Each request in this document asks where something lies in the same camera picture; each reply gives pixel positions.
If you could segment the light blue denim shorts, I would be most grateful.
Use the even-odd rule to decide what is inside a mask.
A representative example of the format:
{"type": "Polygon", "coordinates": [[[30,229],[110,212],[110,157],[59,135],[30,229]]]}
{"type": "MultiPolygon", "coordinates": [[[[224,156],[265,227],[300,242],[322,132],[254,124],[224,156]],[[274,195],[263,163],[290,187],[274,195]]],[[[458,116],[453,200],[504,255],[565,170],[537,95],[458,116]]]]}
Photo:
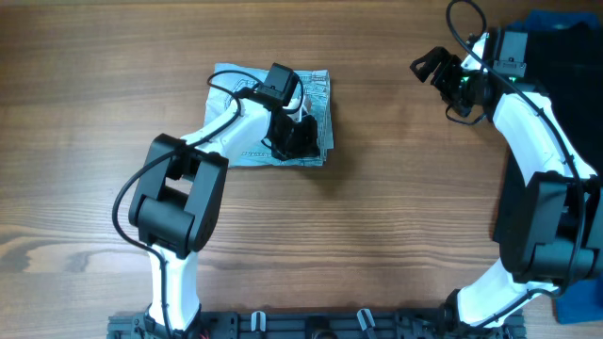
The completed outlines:
{"type": "MultiPolygon", "coordinates": [[[[268,70],[246,68],[231,63],[217,63],[215,73],[225,70],[236,70],[248,73],[262,81],[268,75],[268,70]]],[[[292,160],[278,160],[272,157],[270,149],[260,142],[255,143],[242,153],[231,167],[321,167],[327,160],[328,151],[334,148],[334,132],[331,116],[331,77],[327,70],[295,71],[303,83],[304,96],[310,102],[308,115],[315,118],[318,125],[319,155],[292,160]]],[[[219,75],[212,83],[229,89],[232,92],[244,87],[251,87],[256,82],[243,74],[227,73],[219,75]]],[[[205,104],[204,126],[212,122],[230,104],[230,96],[221,90],[210,88],[205,104]]]]}

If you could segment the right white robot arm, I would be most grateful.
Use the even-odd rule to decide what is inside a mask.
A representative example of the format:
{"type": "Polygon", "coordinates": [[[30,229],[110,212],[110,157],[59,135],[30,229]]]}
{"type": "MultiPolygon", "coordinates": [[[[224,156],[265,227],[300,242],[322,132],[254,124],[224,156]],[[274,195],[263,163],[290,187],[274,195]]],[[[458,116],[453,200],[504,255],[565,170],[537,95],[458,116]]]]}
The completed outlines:
{"type": "Polygon", "coordinates": [[[436,46],[410,68],[438,89],[449,120],[468,125],[480,107],[510,149],[498,259],[451,294],[442,321],[448,331],[488,331],[602,271],[602,32],[498,28],[463,47],[466,57],[436,46]]]}

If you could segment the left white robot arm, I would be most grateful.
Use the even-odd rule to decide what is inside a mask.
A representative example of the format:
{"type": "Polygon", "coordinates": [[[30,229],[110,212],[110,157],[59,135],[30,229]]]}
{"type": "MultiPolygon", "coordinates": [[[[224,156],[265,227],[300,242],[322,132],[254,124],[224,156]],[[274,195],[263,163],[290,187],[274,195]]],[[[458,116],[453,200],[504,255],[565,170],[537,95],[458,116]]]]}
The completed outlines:
{"type": "Polygon", "coordinates": [[[226,93],[226,110],[201,130],[156,137],[114,202],[119,206],[135,190],[128,219],[139,237],[125,240],[151,260],[153,301],[141,335],[201,337],[198,253],[216,228],[229,165],[257,142],[281,161],[320,153],[318,124],[304,108],[303,83],[293,70],[273,64],[265,79],[226,93]]]}

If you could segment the black folded garment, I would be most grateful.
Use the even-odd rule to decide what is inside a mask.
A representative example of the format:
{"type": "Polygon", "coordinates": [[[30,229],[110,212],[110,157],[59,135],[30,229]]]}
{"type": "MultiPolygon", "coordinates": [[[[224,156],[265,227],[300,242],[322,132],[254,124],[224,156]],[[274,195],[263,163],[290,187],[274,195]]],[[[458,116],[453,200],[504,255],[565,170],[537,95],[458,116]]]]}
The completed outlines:
{"type": "MultiPolygon", "coordinates": [[[[584,180],[586,226],[583,247],[602,246],[602,31],[580,23],[566,29],[511,27],[504,37],[524,43],[529,97],[559,129],[584,180]]],[[[556,170],[571,175],[562,155],[544,154],[541,145],[557,143],[543,121],[517,96],[500,99],[496,120],[512,149],[498,207],[494,239],[500,246],[567,245],[577,230],[576,192],[568,180],[554,182],[552,198],[536,204],[535,193],[545,184],[529,187],[556,170]]]]}

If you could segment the blue folded garment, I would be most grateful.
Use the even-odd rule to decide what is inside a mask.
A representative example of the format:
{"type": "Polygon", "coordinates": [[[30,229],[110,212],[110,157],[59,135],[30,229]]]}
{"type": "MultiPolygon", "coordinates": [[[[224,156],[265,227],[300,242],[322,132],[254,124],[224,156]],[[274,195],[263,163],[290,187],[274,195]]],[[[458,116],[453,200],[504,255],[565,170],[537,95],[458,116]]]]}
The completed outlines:
{"type": "MultiPolygon", "coordinates": [[[[558,122],[580,155],[597,171],[602,171],[602,23],[592,12],[533,10],[522,21],[508,24],[522,32],[568,30],[576,48],[567,42],[553,42],[544,51],[545,62],[568,57],[569,74],[545,81],[551,91],[558,122]]],[[[555,302],[557,321],[563,325],[602,319],[602,275],[576,282],[555,302]]]]}

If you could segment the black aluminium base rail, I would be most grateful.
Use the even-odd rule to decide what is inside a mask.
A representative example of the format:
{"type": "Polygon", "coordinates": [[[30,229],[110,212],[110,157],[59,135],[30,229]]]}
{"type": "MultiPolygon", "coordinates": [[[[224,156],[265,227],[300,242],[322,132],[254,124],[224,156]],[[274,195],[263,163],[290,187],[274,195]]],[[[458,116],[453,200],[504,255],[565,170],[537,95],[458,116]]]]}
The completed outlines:
{"type": "Polygon", "coordinates": [[[437,309],[399,309],[373,312],[367,308],[349,313],[268,314],[255,311],[200,311],[187,330],[165,328],[149,314],[112,316],[108,338],[224,338],[224,339],[312,339],[312,338],[495,338],[526,339],[524,316],[520,311],[492,329],[456,328],[442,331],[437,309]]]}

